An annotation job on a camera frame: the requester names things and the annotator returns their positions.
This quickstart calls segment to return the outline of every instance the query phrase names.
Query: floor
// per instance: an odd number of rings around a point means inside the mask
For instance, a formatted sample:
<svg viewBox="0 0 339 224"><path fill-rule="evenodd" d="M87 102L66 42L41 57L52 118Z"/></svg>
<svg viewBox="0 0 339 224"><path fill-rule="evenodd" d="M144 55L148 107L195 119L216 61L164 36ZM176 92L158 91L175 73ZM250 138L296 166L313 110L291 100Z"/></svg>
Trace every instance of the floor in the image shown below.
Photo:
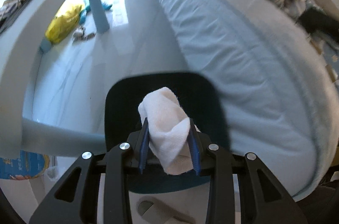
<svg viewBox="0 0 339 224"><path fill-rule="evenodd" d="M42 55L33 99L33 119L86 133L104 133L106 94L117 81L138 74L187 70L174 33L157 0L102 0L112 3L106 12L110 30L86 42L71 35ZM339 6L339 0L333 0ZM86 34L95 32L88 14ZM66 170L75 158L57 157ZM48 191L52 183L45 183ZM156 195L173 208L205 223L209 185L183 192ZM131 193L134 224L146 224L136 213L140 195ZM103 187L98 223L102 222Z"/></svg>

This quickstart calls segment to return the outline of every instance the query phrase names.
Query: yellow plastic bag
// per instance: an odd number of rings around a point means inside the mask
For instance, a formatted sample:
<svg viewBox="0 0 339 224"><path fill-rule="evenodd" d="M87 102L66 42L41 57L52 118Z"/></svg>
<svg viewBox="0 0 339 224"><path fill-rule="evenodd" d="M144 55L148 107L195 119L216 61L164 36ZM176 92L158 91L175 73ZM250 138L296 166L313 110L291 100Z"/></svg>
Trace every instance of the yellow plastic bag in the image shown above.
<svg viewBox="0 0 339 224"><path fill-rule="evenodd" d="M65 8L63 5L48 26L45 37L52 44L60 43L78 24L82 7L83 4L70 4L61 13L61 9Z"/></svg>

